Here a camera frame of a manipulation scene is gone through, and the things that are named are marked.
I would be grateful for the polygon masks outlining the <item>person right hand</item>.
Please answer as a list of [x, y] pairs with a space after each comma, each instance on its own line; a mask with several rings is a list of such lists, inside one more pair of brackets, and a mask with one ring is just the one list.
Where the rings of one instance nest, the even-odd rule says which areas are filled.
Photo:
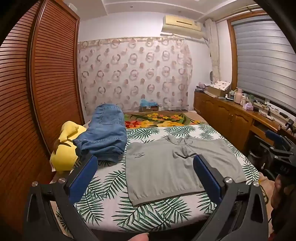
[[273, 207], [273, 209], [277, 209], [277, 207], [279, 206], [282, 192], [282, 176], [278, 175], [274, 182], [273, 195], [271, 197], [271, 206]]

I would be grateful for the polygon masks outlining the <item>person left hand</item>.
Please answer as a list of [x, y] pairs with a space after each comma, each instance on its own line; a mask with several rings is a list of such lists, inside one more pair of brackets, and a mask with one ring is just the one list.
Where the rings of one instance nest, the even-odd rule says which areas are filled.
[[149, 241], [149, 233], [140, 233], [132, 238], [130, 238], [128, 241]]

